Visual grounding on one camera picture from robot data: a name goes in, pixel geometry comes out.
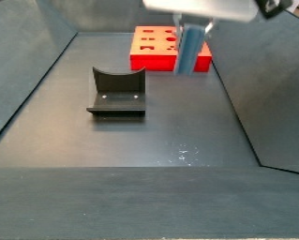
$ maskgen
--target black u-shaped bracket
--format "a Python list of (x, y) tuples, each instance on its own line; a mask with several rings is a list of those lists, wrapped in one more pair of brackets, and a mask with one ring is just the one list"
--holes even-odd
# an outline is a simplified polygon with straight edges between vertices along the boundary
[(96, 97), (87, 111), (97, 116), (144, 116), (145, 69), (128, 74), (111, 74), (92, 68)]

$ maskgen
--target dark gray surface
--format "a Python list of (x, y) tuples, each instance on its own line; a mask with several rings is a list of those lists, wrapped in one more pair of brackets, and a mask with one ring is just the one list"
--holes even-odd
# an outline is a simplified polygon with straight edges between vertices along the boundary
[[(173, 25), (171, 14), (147, 11), (141, 0), (49, 0), (79, 32), (133, 32), (137, 25)], [(185, 22), (207, 19), (183, 16)]]
[(0, 1), (0, 130), (75, 33), (46, 0)]
[(0, 239), (163, 237), (299, 237), (299, 175), (263, 168), (0, 169)]
[(258, 166), (212, 67), (147, 73), (143, 122), (96, 122), (91, 68), (129, 72), (129, 34), (79, 35), (0, 138), (0, 167)]
[(299, 19), (220, 22), (209, 47), (262, 164), (299, 172)]

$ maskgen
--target red foam block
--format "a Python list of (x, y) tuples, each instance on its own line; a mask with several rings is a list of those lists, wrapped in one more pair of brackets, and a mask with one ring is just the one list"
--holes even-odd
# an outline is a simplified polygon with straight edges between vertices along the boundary
[[(172, 71), (177, 51), (173, 26), (136, 26), (129, 50), (129, 68)], [(204, 43), (197, 53), (193, 71), (209, 70), (211, 52)]]

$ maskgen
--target blue gripper part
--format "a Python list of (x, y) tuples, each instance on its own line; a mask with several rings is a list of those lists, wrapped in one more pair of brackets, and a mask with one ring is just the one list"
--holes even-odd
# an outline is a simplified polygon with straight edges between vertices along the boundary
[(189, 75), (193, 71), (196, 55), (204, 43), (205, 29), (193, 24), (185, 24), (177, 56), (173, 66), (173, 74)]

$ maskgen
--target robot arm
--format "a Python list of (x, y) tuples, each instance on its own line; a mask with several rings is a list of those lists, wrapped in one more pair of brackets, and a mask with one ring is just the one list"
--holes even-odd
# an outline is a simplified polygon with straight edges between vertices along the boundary
[[(291, 0), (143, 0), (148, 9), (173, 13), (177, 56), (175, 74), (189, 75), (205, 35), (217, 19), (250, 22), (258, 10), (266, 19), (276, 16), (291, 5)], [(207, 26), (184, 24), (181, 14), (211, 18)]]

